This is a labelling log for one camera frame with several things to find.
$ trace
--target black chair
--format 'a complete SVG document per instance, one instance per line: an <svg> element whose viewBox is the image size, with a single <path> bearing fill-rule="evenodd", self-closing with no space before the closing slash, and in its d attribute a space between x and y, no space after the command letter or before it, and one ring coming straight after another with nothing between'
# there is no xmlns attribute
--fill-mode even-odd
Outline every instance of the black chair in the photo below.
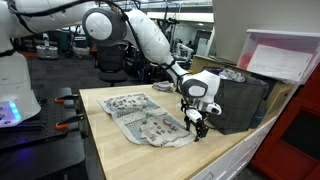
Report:
<svg viewBox="0 0 320 180"><path fill-rule="evenodd" d="M94 66L100 71L98 78L101 81L111 83L121 83L128 80L128 75L124 71L125 51L123 45L97 46L97 54L93 56Z"/></svg>

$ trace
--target white cabinet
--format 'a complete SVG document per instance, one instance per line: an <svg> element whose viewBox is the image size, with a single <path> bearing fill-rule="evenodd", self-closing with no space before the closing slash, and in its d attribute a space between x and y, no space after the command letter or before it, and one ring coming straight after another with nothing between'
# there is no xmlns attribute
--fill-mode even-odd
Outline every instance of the white cabinet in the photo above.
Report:
<svg viewBox="0 0 320 180"><path fill-rule="evenodd" d="M228 167L230 165L231 160L236 155L240 148L240 144L236 145L228 152L226 152L223 156L219 157L208 167L204 168L201 172L199 172L192 179L194 180L211 180L211 179L219 179L224 173L227 172Z"/></svg>
<svg viewBox="0 0 320 180"><path fill-rule="evenodd" d="M276 119L277 117L274 117L259 127L256 131L234 146L227 153L223 154L192 179L225 180L234 178L249 163L250 159L270 131Z"/></svg>

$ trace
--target wooden countertop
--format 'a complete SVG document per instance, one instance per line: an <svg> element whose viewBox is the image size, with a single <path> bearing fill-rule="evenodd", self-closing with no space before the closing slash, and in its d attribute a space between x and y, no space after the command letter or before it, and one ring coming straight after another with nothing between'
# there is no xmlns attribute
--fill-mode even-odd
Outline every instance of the wooden countertop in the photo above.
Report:
<svg viewBox="0 0 320 180"><path fill-rule="evenodd" d="M184 114L176 107L181 99L177 93L159 92L150 85L80 90L107 179L189 179L253 132L226 136L209 130L206 138L181 148L133 144L97 99L136 92L144 92L184 124Z"/></svg>

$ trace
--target blue light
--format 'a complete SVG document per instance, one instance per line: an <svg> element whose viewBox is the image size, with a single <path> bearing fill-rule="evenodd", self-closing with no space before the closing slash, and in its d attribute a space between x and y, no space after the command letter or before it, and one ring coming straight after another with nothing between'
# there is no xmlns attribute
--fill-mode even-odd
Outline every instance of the blue light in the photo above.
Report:
<svg viewBox="0 0 320 180"><path fill-rule="evenodd" d="M21 116L20 116L20 114L19 114L19 111L18 111L18 109L17 109L17 106L16 106L13 102L9 102L9 106L10 106L10 108L11 108L11 111L12 111L15 119L18 120L18 121L21 120Z"/></svg>

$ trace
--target white box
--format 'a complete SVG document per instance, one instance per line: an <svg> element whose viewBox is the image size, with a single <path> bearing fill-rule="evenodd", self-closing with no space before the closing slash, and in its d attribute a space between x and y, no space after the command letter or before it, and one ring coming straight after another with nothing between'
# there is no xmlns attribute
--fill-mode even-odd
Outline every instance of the white box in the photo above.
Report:
<svg viewBox="0 0 320 180"><path fill-rule="evenodd" d="M319 51L320 34L249 29L237 66L304 84L319 63Z"/></svg>

